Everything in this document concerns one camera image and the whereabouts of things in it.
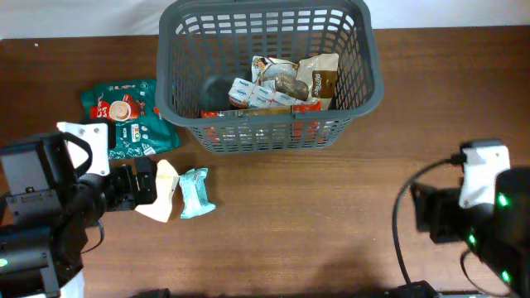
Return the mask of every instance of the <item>white wall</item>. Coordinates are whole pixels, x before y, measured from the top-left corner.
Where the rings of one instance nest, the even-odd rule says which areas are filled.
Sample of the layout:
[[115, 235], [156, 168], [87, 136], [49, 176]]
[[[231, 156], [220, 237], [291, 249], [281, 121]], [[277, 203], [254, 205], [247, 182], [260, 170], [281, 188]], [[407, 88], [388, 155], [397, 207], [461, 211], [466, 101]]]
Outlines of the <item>white wall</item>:
[[[174, 0], [0, 0], [0, 39], [156, 35]], [[374, 28], [529, 25], [530, 0], [365, 0]]]

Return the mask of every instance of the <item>teal snack bag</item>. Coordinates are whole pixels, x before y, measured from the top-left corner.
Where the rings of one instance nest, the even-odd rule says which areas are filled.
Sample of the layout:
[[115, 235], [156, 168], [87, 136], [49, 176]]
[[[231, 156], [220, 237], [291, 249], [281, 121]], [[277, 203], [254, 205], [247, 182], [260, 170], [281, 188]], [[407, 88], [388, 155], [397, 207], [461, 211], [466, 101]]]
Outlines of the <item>teal snack bag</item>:
[[175, 127], [155, 106], [156, 89], [154, 79], [139, 79], [100, 84], [83, 93], [87, 118], [108, 118], [116, 123], [116, 147], [108, 151], [109, 159], [148, 156], [181, 144]]
[[208, 201], [208, 195], [206, 194], [205, 179], [207, 175], [207, 168], [191, 169], [181, 175], [179, 185], [182, 188], [182, 197], [184, 199], [184, 210], [182, 210], [181, 219], [191, 219], [215, 209], [215, 205]]

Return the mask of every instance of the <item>gray plastic basket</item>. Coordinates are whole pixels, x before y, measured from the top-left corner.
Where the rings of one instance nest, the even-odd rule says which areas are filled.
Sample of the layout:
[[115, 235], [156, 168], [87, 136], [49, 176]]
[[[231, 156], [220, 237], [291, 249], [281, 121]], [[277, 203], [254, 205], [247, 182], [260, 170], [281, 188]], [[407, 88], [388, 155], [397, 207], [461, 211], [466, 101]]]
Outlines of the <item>gray plastic basket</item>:
[[[297, 62], [322, 53], [340, 55], [330, 110], [200, 117], [201, 90], [212, 76], [248, 73], [254, 55]], [[327, 147], [383, 97], [369, 10], [361, 0], [179, 0], [161, 16], [157, 80], [161, 115], [216, 153]]]

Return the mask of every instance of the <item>white wrapped snack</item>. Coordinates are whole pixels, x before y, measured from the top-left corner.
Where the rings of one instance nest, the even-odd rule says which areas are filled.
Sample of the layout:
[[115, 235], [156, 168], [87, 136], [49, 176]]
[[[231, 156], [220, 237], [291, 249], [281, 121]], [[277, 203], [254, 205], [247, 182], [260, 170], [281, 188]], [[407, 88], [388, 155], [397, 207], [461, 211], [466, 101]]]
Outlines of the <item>white wrapped snack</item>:
[[272, 97], [272, 99], [277, 102], [277, 103], [280, 103], [282, 105], [286, 105], [286, 106], [292, 106], [292, 105], [295, 105], [295, 101], [297, 101], [297, 99], [294, 99], [292, 98], [291, 96], [289, 95], [285, 95], [281, 92], [276, 92], [274, 94], [274, 96]]
[[232, 86], [229, 91], [230, 103], [238, 108], [246, 108], [251, 92]]
[[282, 103], [279, 103], [279, 102], [276, 102], [274, 100], [271, 101], [271, 105], [269, 106], [269, 108], [277, 108], [277, 107], [285, 107], [286, 105], [285, 104], [282, 104]]
[[240, 78], [236, 78], [234, 82], [232, 83], [232, 87], [246, 91], [249, 94], [252, 93], [252, 90], [254, 89], [255, 86], [256, 86], [255, 84], [252, 84], [248, 82], [247, 80], [240, 79]]
[[275, 91], [261, 87], [261, 86], [255, 86], [254, 89], [252, 90], [252, 93], [259, 95], [263, 97], [264, 99], [272, 100], [272, 98], [274, 97]]
[[312, 104], [312, 103], [307, 103], [303, 100], [300, 100], [300, 99], [295, 99], [295, 104], [293, 105], [304, 105], [304, 104]]
[[251, 94], [248, 98], [248, 108], [268, 108], [271, 102], [271, 99], [265, 99], [258, 94]]

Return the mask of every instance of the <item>green led light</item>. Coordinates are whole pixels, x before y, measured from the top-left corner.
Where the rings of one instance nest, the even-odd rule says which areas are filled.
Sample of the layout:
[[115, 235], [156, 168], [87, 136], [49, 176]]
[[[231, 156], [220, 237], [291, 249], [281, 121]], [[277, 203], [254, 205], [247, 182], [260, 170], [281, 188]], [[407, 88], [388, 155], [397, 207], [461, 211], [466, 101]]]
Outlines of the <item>green led light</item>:
[[510, 282], [510, 275], [506, 271], [503, 271], [503, 273], [501, 273], [501, 277], [504, 281]]
[[504, 206], [508, 206], [508, 198], [506, 198], [506, 195], [504, 195], [503, 193], [499, 193], [499, 204], [504, 207]]
[[473, 236], [473, 234], [470, 235], [469, 240], [470, 240], [470, 243], [473, 245], [475, 245], [475, 243], [477, 242], [477, 239], [475, 239], [475, 236]]

